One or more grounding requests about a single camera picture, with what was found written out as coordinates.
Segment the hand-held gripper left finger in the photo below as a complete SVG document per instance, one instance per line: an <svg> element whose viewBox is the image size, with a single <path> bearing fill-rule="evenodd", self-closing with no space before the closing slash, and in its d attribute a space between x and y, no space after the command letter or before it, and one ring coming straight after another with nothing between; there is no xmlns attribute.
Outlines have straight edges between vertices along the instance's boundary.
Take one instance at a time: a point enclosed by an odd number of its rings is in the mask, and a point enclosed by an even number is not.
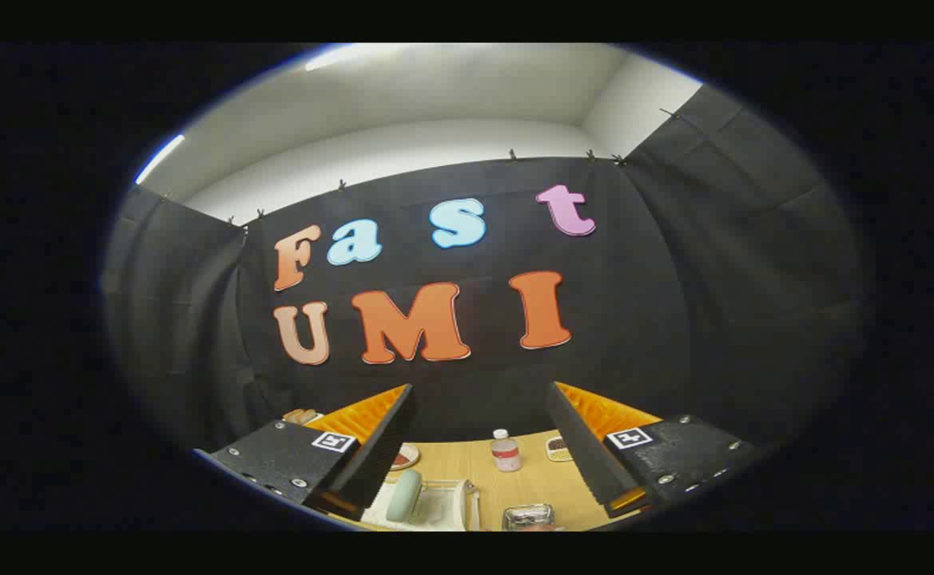
<svg viewBox="0 0 934 575"><path fill-rule="evenodd" d="M209 462L288 505L360 520L406 440L413 411L413 386L397 386L306 425L266 423L211 452Z"/></svg>

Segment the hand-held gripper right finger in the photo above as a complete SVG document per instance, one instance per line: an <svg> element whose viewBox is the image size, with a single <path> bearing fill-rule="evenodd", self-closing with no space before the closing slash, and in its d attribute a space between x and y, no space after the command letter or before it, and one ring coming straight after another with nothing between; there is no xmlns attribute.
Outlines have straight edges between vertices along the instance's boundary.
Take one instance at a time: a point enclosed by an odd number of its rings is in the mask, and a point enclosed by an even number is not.
<svg viewBox="0 0 934 575"><path fill-rule="evenodd" d="M548 386L546 407L610 519L689 502L755 459L754 444L703 418L660 418L568 383Z"/></svg>

